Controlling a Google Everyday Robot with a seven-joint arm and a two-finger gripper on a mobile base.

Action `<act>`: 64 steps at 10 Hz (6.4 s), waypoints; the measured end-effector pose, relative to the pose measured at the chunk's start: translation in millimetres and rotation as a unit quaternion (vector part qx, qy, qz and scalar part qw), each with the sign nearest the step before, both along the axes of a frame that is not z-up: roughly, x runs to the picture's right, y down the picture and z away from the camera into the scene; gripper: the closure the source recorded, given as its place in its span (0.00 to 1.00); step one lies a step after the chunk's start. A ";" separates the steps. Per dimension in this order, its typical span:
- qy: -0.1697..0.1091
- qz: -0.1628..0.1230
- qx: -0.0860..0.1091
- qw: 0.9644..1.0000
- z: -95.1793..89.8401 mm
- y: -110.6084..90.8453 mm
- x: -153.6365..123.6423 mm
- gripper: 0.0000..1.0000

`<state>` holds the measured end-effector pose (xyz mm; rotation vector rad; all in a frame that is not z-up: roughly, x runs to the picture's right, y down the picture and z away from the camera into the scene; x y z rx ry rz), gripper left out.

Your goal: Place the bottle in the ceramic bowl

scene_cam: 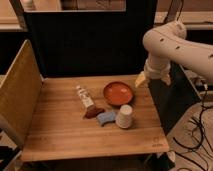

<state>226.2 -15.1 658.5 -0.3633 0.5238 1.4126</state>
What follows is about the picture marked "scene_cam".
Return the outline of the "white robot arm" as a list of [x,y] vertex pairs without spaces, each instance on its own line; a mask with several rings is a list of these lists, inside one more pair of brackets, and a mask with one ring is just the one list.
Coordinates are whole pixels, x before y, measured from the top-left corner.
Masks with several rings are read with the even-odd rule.
[[187,41],[186,35],[186,27],[180,21],[152,28],[144,34],[143,46],[148,58],[135,80],[136,87],[151,79],[161,79],[169,84],[171,61],[213,82],[213,45]]

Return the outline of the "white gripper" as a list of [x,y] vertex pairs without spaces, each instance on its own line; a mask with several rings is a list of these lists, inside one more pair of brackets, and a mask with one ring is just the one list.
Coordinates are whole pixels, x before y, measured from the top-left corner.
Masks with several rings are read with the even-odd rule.
[[162,81],[169,86],[171,78],[169,75],[171,65],[167,64],[163,69],[155,69],[148,62],[145,62],[144,71],[142,71],[135,80],[135,87],[147,83],[149,79],[162,79]]

